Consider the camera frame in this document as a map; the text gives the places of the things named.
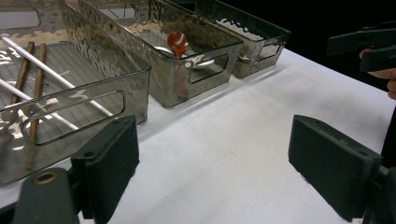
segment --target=wooden stick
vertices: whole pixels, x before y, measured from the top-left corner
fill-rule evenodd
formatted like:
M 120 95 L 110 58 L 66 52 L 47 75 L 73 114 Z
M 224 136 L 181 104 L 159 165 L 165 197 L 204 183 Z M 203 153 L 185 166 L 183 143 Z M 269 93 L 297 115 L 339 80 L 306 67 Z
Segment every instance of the wooden stick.
M 29 43 L 27 45 L 27 51 L 30 54 L 33 54 L 35 52 L 35 42 L 29 41 Z M 19 90 L 19 91 L 23 90 L 23 86 L 26 81 L 27 71 L 29 70 L 29 64 L 30 64 L 30 61 L 27 58 L 23 58 L 21 70 L 20 70 L 20 73 L 18 74 L 17 82 L 15 83 L 15 88 L 17 88 L 17 90 Z M 9 104 L 14 105 L 19 101 L 20 101 L 20 97 L 17 94 L 12 94 L 11 102 Z
M 29 53 L 35 52 L 35 43 L 33 41 L 29 41 L 27 50 Z M 30 61 L 26 58 L 23 59 L 20 72 L 18 73 L 17 81 L 15 83 L 15 89 L 21 91 L 23 89 L 24 83 L 26 81 L 27 71 L 29 70 L 29 63 Z M 14 105 L 20 101 L 20 96 L 12 93 L 10 104 Z M 0 152 L 2 149 L 14 138 L 14 135 L 8 132 L 8 128 L 11 127 L 15 120 L 18 117 L 18 109 L 14 109 L 9 117 L 9 122 L 2 128 L 0 131 L 0 136 L 3 136 L 5 139 L 0 145 Z
M 40 55 L 38 56 L 38 60 L 44 63 L 46 61 L 46 53 L 47 53 L 47 46 L 46 44 L 42 43 L 40 45 Z M 43 92 L 43 80 L 44 80 L 44 71 L 40 67 L 37 67 L 37 75 L 35 77 L 35 93 L 34 98 L 41 97 Z M 29 136 L 30 140 L 34 143 L 37 137 L 37 127 L 38 127 L 38 119 L 32 120 L 30 124 Z M 34 165 L 35 159 L 35 148 L 29 146 L 27 149 L 27 160 L 25 163 L 25 169 L 31 170 Z

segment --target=spoon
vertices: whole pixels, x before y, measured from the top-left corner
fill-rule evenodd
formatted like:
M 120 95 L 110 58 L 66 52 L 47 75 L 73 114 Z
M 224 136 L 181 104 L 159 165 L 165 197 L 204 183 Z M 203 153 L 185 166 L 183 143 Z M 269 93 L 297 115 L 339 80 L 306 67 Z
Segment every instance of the spoon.
M 173 31 L 169 34 L 168 46 L 171 50 L 176 54 L 178 59 L 183 57 L 183 53 L 185 53 L 189 49 L 189 40 L 187 37 L 181 33 L 180 31 Z

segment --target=smoky gray basket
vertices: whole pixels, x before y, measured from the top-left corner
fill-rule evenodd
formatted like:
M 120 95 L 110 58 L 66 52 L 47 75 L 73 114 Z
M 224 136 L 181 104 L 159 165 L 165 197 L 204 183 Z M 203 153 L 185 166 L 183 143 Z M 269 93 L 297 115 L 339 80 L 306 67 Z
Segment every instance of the smoky gray basket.
M 0 89 L 0 185 L 69 157 L 109 122 L 147 120 L 151 67 L 64 0 L 2 0 L 0 11 L 9 20 L 36 17 L 37 26 L 2 27 L 0 35 L 22 48 L 34 41 L 36 57 L 46 44 L 45 64 L 74 86 L 45 72 L 43 95 L 32 97 L 37 66 L 30 63 L 22 91 L 31 99 L 10 105 L 12 94 Z M 3 41 L 0 54 L 1 78 L 12 86 L 22 57 Z
M 242 46 L 239 38 L 162 0 L 80 0 L 79 9 L 152 66 L 149 94 L 163 107 L 228 82 Z M 184 33 L 190 43 L 180 60 L 159 49 L 169 49 L 172 31 Z

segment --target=white stick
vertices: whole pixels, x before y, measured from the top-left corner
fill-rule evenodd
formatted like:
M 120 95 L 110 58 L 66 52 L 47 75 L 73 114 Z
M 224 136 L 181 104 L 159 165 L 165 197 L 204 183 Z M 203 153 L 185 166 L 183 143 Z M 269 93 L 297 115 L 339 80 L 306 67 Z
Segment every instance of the white stick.
M 32 98 L 28 95 L 26 95 L 25 93 L 23 93 L 22 91 L 18 90 L 17 88 L 9 85 L 8 83 L 6 83 L 3 79 L 0 78 L 0 86 L 6 88 L 7 90 L 11 91 L 12 93 L 18 95 L 19 97 L 21 97 L 21 99 L 28 101 L 28 100 L 32 100 Z M 67 125 L 68 127 L 70 127 L 73 130 L 77 130 L 78 127 L 72 123 L 70 123 L 69 121 L 67 121 L 66 119 L 62 118 L 61 116 L 59 116 L 56 113 L 51 113 L 51 115 L 56 118 L 57 120 L 59 120 L 60 122 L 64 123 L 65 125 Z
M 3 41 L 6 42 L 7 44 L 9 44 L 12 48 L 14 48 L 19 54 L 21 54 L 23 57 L 27 58 L 29 61 L 31 61 L 32 63 L 35 63 L 35 65 L 37 65 L 38 67 L 40 67 L 41 69 L 43 69 L 45 72 L 47 72 L 48 74 L 52 75 L 53 77 L 55 77 L 56 79 L 58 79 L 62 84 L 64 84 L 66 87 L 68 87 L 69 89 L 75 88 L 75 86 L 73 84 L 71 84 L 70 82 L 68 82 L 66 79 L 64 79 L 63 77 L 61 77 L 59 74 L 57 74 L 55 71 L 53 71 L 52 69 L 50 69 L 48 66 L 46 66 L 44 63 L 40 62 L 35 56 L 33 56 L 32 54 L 30 54 L 29 52 L 27 52 L 25 49 L 21 48 L 20 46 L 18 46 L 16 43 L 14 43 L 11 39 L 7 38 L 7 37 L 2 37 Z M 95 107 L 97 107 L 99 110 L 101 110 L 102 112 L 104 112 L 106 115 L 108 115 L 109 117 L 113 116 L 113 114 L 111 112 L 109 112 L 108 110 L 106 110 L 104 107 L 102 107 L 101 105 L 99 105 L 98 103 L 96 103 L 95 101 L 90 101 L 91 104 L 93 104 Z

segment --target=wooden spoon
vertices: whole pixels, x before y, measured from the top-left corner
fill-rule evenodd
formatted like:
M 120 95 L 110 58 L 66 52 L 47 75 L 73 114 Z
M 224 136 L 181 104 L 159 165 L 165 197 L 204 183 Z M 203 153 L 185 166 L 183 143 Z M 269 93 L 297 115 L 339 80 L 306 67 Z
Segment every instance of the wooden spoon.
M 173 31 L 168 36 L 168 46 L 176 54 L 178 59 L 181 59 L 183 53 L 189 49 L 189 40 L 180 31 Z

